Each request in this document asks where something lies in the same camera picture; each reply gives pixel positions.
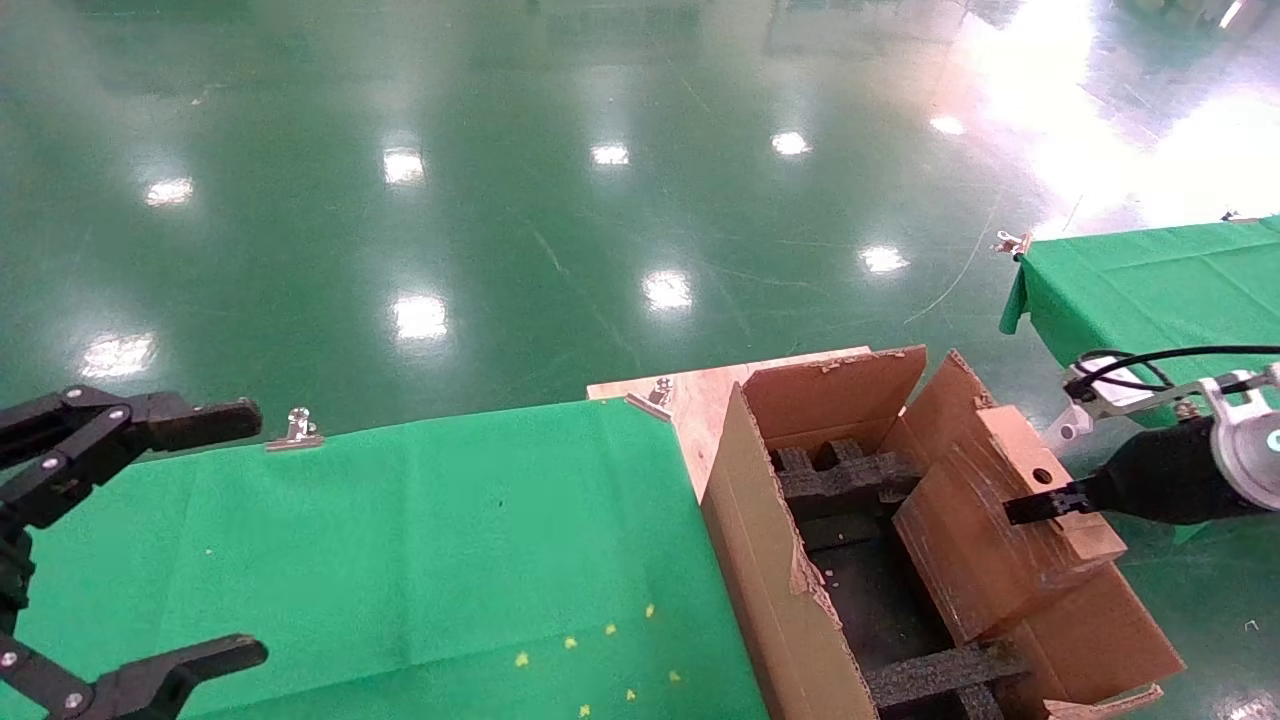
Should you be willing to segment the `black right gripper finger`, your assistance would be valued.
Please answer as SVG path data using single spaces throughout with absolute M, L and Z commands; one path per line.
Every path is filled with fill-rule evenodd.
M 1073 512 L 1093 512 L 1088 480 L 1073 480 L 1064 487 L 1011 498 L 1004 503 L 1009 523 L 1014 527 L 1064 518 Z

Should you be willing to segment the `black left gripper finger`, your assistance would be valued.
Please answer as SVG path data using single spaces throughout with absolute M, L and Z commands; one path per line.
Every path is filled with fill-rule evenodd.
M 12 635 L 1 641 L 3 683 L 47 719 L 177 719 L 195 689 L 268 661 L 251 635 L 225 635 L 119 666 L 86 682 Z
M 175 392 L 120 397 L 69 387 L 1 413 L 3 529 L 49 529 L 148 452 L 173 454 L 255 438 L 257 404 L 195 406 Z

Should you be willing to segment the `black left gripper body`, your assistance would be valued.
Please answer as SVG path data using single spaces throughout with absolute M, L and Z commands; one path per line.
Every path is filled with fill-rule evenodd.
M 12 635 L 18 618 L 29 607 L 29 583 L 35 574 L 33 539 L 26 528 L 13 527 L 1 537 L 1 633 Z

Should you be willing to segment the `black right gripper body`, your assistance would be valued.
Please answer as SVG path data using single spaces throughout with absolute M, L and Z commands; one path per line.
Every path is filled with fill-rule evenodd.
M 1219 469 L 1215 425 L 1202 416 L 1129 438 L 1085 478 L 1092 509 L 1184 527 L 1251 515 Z

